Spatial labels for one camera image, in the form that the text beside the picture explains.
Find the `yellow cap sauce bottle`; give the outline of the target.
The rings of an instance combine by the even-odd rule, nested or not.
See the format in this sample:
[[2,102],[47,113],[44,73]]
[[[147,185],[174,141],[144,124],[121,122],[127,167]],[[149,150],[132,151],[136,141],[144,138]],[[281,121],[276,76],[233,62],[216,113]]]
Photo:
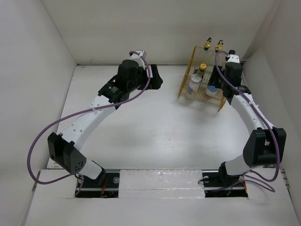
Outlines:
[[201,63],[199,68],[197,69],[196,74],[198,74],[199,76],[201,76],[203,78],[205,75],[206,68],[207,68],[207,65],[204,63]]

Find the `blue label shaker jar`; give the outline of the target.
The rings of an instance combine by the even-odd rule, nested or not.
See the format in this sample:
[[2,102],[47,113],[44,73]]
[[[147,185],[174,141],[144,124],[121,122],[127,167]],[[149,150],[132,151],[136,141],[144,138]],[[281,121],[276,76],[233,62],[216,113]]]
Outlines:
[[189,85],[187,88],[188,94],[191,95],[193,92],[198,91],[201,81],[202,81],[202,77],[199,74],[194,73],[193,75],[191,75]]

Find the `clear square oil bottle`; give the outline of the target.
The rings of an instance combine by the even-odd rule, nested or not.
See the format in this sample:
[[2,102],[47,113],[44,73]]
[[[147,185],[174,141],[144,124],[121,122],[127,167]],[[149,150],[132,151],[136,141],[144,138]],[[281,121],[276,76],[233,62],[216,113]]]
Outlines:
[[215,46],[215,53],[219,52],[222,50],[222,46],[223,46],[223,40],[219,40],[219,42],[217,43],[217,45]]

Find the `dark liquid square bottle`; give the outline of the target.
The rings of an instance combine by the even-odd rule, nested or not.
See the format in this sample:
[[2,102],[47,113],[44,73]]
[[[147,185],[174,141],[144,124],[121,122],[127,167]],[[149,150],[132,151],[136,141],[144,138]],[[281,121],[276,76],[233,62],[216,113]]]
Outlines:
[[212,40],[212,38],[209,37],[209,38],[206,40],[206,42],[204,43],[204,50],[205,50],[205,51],[207,51],[207,50],[210,49],[210,47],[211,47],[211,40]]

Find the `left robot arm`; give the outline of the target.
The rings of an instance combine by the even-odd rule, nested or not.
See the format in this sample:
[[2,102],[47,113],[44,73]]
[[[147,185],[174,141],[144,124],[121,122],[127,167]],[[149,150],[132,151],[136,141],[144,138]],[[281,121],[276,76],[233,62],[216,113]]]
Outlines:
[[135,90],[159,89],[163,83],[156,64],[151,64],[152,77],[135,60],[124,60],[118,72],[99,91],[90,106],[70,127],[60,134],[48,136],[50,158],[72,175],[81,174],[93,186],[101,186],[105,180],[105,169],[87,159],[81,152],[87,138],[98,125],[118,109],[118,104],[127,101]]

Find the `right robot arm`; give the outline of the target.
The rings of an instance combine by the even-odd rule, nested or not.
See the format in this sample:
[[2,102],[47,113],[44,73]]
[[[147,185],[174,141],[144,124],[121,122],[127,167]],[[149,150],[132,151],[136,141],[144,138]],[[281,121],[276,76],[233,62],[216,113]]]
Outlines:
[[275,127],[263,115],[254,102],[251,91],[241,85],[242,65],[229,59],[224,66],[214,65],[209,85],[222,89],[223,96],[243,120],[249,138],[242,154],[233,160],[223,162],[217,174],[220,184],[227,186],[246,173],[254,173],[260,166],[274,165],[275,174],[266,182],[273,182],[278,177],[286,142],[286,131]]

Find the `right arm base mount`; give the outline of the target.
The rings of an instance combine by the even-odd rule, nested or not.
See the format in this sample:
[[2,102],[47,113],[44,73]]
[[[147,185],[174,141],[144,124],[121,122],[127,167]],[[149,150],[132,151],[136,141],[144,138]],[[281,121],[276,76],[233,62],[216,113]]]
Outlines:
[[227,176],[222,178],[218,170],[202,170],[202,178],[198,181],[204,188],[206,198],[247,198],[247,188],[243,176]]

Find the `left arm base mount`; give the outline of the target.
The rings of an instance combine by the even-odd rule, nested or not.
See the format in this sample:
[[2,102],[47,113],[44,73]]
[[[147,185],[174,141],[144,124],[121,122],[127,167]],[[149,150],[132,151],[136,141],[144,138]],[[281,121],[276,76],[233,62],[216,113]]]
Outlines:
[[82,180],[81,175],[76,175],[75,177],[77,179],[75,189],[76,198],[118,198],[119,196],[119,169],[106,170],[104,179],[100,185],[89,181],[86,176],[84,176],[84,180]]

